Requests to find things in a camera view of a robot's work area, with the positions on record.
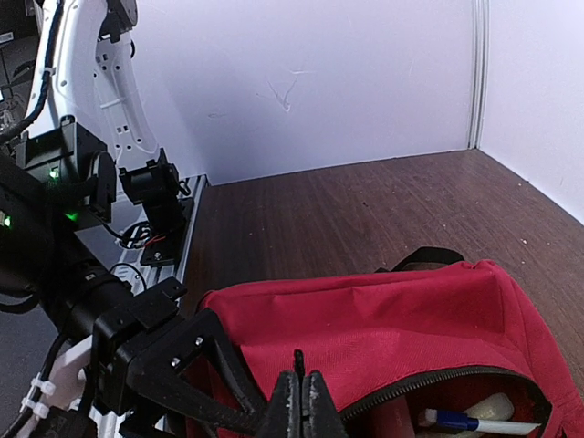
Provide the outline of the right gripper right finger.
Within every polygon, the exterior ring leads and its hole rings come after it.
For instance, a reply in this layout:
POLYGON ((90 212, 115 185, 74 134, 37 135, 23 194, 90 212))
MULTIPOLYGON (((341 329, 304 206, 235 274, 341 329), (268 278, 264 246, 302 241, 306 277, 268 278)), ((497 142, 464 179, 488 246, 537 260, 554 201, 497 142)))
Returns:
POLYGON ((323 375, 315 370, 301 385, 300 431, 306 438, 345 438, 348 434, 323 375))

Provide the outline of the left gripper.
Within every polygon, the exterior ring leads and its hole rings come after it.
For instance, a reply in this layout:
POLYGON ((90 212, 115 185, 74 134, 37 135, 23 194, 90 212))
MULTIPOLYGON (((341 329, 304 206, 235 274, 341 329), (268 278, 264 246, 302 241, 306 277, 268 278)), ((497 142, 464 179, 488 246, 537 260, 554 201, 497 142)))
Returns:
POLYGON ((121 282, 107 290, 112 304, 92 330, 94 405, 122 415, 134 403, 124 436, 164 436, 155 423, 168 413, 198 422, 212 436, 220 429, 258 432, 265 397, 215 312, 177 318, 176 300, 187 289, 174 277, 136 296, 121 282))

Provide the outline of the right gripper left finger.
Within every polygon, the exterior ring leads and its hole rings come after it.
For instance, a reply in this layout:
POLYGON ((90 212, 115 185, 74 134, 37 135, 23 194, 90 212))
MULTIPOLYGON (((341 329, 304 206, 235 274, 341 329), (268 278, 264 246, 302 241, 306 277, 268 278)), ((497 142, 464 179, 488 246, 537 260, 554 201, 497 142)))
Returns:
POLYGON ((299 438, 301 436, 300 378, 294 371, 282 372, 276 381, 266 414, 259 427, 260 438, 299 438))

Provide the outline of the white blue pen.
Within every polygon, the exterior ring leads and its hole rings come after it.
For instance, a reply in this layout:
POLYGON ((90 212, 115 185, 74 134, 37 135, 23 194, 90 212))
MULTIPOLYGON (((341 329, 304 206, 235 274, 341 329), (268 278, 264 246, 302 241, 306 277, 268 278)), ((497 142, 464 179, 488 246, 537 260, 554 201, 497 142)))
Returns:
POLYGON ((480 420, 462 412, 426 409, 418 416, 421 427, 441 427, 449 430, 527 436, 541 426, 533 422, 480 420))

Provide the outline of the red backpack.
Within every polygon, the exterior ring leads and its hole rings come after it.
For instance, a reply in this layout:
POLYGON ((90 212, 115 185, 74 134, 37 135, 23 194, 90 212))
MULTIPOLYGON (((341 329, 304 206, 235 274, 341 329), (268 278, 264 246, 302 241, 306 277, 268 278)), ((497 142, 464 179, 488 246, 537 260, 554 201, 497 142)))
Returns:
POLYGON ((417 414, 463 412, 498 392, 537 437, 583 434, 583 402, 548 325, 489 260, 245 283, 208 292, 200 309, 216 313, 265 397, 301 351, 354 437, 400 396, 417 414))

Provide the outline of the yellow highlighter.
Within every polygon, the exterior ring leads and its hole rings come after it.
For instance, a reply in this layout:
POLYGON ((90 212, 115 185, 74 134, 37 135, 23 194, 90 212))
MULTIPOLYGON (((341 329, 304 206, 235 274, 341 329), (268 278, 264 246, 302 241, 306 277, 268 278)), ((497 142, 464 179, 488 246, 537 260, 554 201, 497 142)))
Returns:
POLYGON ((488 421, 508 421, 515 407, 506 394, 495 393, 464 411, 471 418, 488 421))

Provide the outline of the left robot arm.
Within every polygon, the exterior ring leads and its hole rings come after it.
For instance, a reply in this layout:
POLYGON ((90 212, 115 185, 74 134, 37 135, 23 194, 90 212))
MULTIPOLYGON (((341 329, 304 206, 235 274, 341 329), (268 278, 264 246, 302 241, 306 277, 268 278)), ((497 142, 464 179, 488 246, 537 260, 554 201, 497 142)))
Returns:
POLYGON ((193 198, 154 139, 131 71, 133 1, 40 1, 42 30, 26 116, 1 134, 5 313, 42 308, 57 328, 8 437, 97 437, 91 412, 124 437, 158 437, 174 413, 210 435, 258 432, 266 402, 219 318, 179 313, 174 277, 144 285, 105 267, 78 232, 108 226, 118 190, 140 205, 152 252, 179 265, 193 198))

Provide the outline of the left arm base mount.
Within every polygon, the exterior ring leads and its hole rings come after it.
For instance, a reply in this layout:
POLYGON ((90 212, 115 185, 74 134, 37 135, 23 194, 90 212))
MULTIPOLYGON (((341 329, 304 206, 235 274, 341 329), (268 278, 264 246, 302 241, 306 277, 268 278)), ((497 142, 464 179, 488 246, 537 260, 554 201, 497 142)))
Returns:
POLYGON ((151 236, 143 244, 143 266, 170 266, 180 262, 194 199, 191 189, 180 180, 176 166, 164 149, 157 159, 135 170, 120 169, 124 193, 146 215, 151 236))

